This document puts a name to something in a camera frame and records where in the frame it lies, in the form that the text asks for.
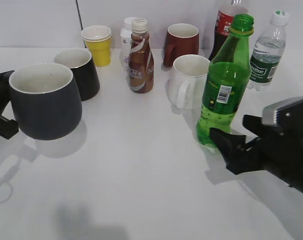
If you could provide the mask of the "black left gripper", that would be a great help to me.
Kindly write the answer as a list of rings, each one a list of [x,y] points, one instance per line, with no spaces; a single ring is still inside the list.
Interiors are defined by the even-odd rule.
[[[18,123],[11,119],[7,119],[1,114],[10,102],[9,78],[13,70],[0,73],[0,136],[9,140],[19,132]]]

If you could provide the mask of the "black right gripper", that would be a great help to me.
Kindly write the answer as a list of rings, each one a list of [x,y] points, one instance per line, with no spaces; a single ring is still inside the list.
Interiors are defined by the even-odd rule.
[[[242,125],[257,137],[234,135],[211,128],[209,137],[220,151],[226,169],[234,175],[268,171],[303,193],[303,125],[276,127],[259,116],[245,114]]]

